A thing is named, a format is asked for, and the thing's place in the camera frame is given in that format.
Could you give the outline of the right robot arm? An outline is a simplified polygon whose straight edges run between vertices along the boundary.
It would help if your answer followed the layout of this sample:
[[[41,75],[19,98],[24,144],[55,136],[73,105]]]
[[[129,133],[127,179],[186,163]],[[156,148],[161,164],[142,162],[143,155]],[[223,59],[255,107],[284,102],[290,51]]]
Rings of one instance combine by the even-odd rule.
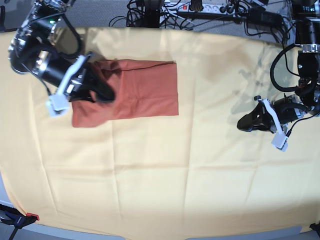
[[[82,55],[83,41],[66,17],[72,0],[36,0],[8,48],[11,68],[18,74],[31,73],[44,86],[55,86],[51,97],[61,95],[67,102],[111,103],[115,92],[102,82],[89,65],[93,53]],[[73,34],[74,53],[58,51],[54,41],[57,24],[63,20]]]

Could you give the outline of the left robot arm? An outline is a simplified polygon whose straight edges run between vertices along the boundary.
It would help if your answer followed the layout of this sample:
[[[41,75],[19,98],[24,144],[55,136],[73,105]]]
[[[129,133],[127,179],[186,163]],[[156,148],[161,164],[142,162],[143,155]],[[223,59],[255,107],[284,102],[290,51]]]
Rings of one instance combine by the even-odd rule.
[[[306,114],[312,117],[320,115],[320,2],[289,0],[287,3],[288,18],[253,7],[246,11],[247,21],[282,32],[282,50],[270,67],[272,85],[284,94],[291,94],[270,102],[281,130]],[[300,48],[297,55],[298,84],[281,86],[275,79],[276,65],[290,50],[297,47]]]

